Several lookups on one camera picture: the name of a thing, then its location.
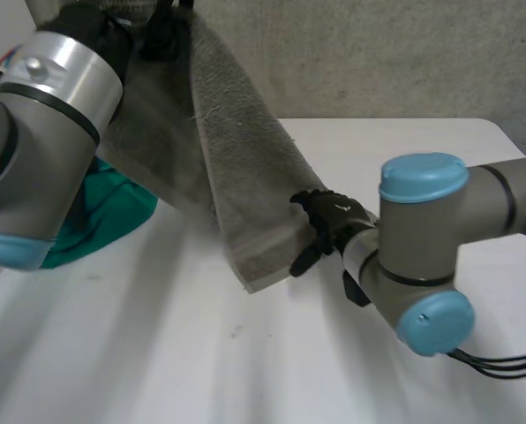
black cable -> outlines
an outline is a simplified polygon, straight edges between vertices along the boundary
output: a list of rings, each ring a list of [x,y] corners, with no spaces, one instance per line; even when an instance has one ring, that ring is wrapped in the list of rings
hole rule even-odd
[[[478,373],[500,380],[515,380],[526,377],[526,355],[510,358],[481,358],[455,349],[447,356],[469,365]]]

light blue joint cap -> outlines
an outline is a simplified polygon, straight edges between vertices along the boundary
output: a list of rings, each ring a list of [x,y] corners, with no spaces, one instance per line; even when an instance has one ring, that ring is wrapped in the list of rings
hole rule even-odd
[[[383,165],[379,193],[394,203],[435,201],[455,193],[468,179],[465,163],[447,153],[398,156]]]
[[[0,266],[38,269],[55,241],[35,240],[0,234]]]
[[[412,305],[396,327],[396,335],[421,356],[449,353],[470,334],[475,312],[455,290],[440,291]]]

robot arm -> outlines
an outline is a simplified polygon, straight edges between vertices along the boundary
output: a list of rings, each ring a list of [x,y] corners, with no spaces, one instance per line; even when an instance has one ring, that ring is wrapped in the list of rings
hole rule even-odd
[[[114,19],[72,4],[0,79],[0,266],[39,268],[53,246],[121,101],[131,52]]]
[[[383,166],[379,193],[379,221],[340,194],[294,196],[318,238],[291,273],[337,251],[348,298],[361,307],[373,303],[413,352],[463,354],[457,348],[475,314],[455,289],[457,251],[464,243],[526,235],[526,159],[466,168],[446,154],[400,156]]]

white wall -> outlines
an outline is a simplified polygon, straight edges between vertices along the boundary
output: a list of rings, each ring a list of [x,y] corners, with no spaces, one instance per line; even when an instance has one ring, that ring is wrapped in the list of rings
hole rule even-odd
[[[34,28],[24,0],[0,0],[0,56],[22,43]]]

black band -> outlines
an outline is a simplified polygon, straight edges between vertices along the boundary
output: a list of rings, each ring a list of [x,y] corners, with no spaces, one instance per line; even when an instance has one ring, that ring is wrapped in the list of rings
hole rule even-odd
[[[438,285],[448,284],[454,281],[455,273],[448,276],[443,276],[442,278],[434,278],[432,280],[424,280],[421,278],[408,278],[406,276],[399,276],[390,272],[388,269],[383,267],[379,263],[379,271],[386,278],[393,280],[396,283],[412,285],[414,287],[437,287]]]
[[[363,281],[363,273],[365,271],[365,268],[367,268],[367,265],[369,265],[369,262],[371,262],[373,259],[377,257],[377,254],[379,253],[379,250],[375,250],[372,254],[367,256],[363,263],[361,264],[361,268],[359,268],[359,283]]]
[[[516,198],[514,197],[514,193],[512,193],[512,188],[510,188],[510,184],[506,177],[496,168],[493,168],[491,165],[480,165],[479,168],[491,172],[493,176],[499,180],[499,183],[504,190],[504,194],[507,196],[508,215],[502,231],[503,234],[508,234],[510,230],[512,230],[514,220],[516,219]]]
[[[38,90],[37,88],[25,86],[23,84],[17,84],[15,82],[5,82],[0,84],[0,93],[23,95],[24,97],[37,100],[38,102],[63,113],[71,121],[80,126],[88,133],[88,135],[91,136],[96,146],[98,146],[101,141],[100,134],[87,117],[73,108],[70,104],[65,103],[63,100],[57,99],[54,95],[45,93],[41,90]]]
[[[18,127],[16,126],[16,121],[14,121],[14,118],[5,107],[4,110],[8,117],[8,137],[6,138],[4,149],[0,155],[0,176],[6,171],[8,164],[14,157],[16,147],[18,146]]]

